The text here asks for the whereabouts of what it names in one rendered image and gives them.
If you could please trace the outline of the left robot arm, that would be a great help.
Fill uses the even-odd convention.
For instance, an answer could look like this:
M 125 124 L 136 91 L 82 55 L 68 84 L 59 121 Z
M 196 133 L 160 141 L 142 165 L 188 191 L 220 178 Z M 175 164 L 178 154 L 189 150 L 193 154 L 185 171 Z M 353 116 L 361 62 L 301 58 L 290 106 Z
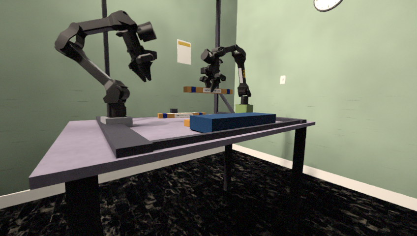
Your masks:
M 237 51 L 237 52 L 234 52 Z M 245 78 L 245 68 L 244 63 L 246 60 L 246 52 L 243 48 L 239 47 L 237 44 L 229 47 L 217 47 L 210 51 L 205 49 L 201 54 L 201 59 L 206 63 L 210 64 L 207 67 L 201 68 L 201 74 L 214 74 L 214 68 L 212 65 L 220 67 L 220 63 L 223 63 L 222 59 L 219 57 L 224 56 L 226 53 L 232 52 L 232 56 L 235 59 L 236 64 L 238 65 L 238 76 L 239 76 L 239 86 L 238 86 L 238 96 L 241 97 L 240 105 L 249 105 L 248 97 L 251 97 L 249 86 L 246 83 Z

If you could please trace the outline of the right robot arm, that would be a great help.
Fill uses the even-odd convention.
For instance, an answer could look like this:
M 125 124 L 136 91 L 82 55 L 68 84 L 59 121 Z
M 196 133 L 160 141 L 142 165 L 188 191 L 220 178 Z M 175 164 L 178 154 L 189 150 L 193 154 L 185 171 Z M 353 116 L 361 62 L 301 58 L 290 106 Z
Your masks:
M 123 10 L 111 13 L 106 18 L 71 23 L 62 31 L 55 41 L 55 49 L 70 59 L 76 61 L 82 68 L 98 80 L 107 91 L 103 98 L 107 103 L 108 118 L 126 117 L 125 102 L 130 91 L 122 81 L 112 80 L 97 65 L 95 65 L 82 50 L 87 35 L 116 30 L 116 36 L 123 37 L 126 46 L 157 39 L 151 22 L 137 25 Z M 137 33 L 137 34 L 136 34 Z M 138 36 L 137 36 L 138 35 Z M 75 43 L 69 41 L 76 36 Z M 139 37 L 139 39 L 138 39 Z

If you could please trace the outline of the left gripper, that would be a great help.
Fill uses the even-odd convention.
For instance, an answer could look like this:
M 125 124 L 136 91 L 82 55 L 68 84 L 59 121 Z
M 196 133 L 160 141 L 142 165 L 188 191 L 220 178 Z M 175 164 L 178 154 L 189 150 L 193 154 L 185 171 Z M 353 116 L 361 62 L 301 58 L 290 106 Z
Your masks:
M 211 73 L 209 73 L 209 74 L 207 74 L 208 77 L 202 76 L 199 79 L 200 81 L 205 83 L 206 88 L 211 88 L 210 92 L 213 92 L 215 90 L 215 88 L 219 85 L 219 83 L 221 83 L 220 79 L 221 79 L 221 81 L 226 81 L 226 76 L 219 73 L 220 72 L 219 67 L 214 66 L 214 65 L 212 65 L 212 66 L 214 68 L 214 74 L 212 75 Z

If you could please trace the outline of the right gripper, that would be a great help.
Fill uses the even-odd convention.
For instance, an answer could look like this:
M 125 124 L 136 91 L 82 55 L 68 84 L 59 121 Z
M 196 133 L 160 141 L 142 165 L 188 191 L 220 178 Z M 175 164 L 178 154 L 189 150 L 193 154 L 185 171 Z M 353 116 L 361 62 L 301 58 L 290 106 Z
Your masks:
M 129 69 L 135 72 L 143 82 L 146 82 L 146 78 L 151 81 L 150 67 L 154 60 L 152 54 L 144 54 L 142 51 L 143 46 L 140 43 L 135 43 L 127 46 L 127 52 L 131 56 L 131 63 L 128 65 Z M 139 56 L 140 55 L 140 56 Z M 137 58 L 137 56 L 139 56 Z

